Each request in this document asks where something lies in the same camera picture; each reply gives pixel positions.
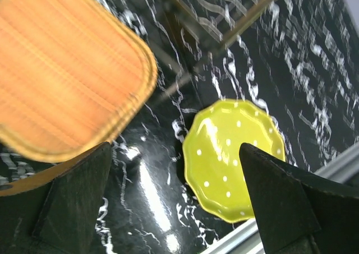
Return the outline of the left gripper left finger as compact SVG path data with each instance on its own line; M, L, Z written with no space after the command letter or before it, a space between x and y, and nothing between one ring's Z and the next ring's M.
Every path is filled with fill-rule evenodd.
M88 253L112 162L103 142L1 186L1 253Z

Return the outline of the green scalloped plate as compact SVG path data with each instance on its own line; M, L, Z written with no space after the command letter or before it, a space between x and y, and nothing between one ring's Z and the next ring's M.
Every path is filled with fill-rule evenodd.
M199 111L182 144L186 182L206 212L228 223L254 217L239 157L243 143L286 159L273 120L248 100L218 100Z

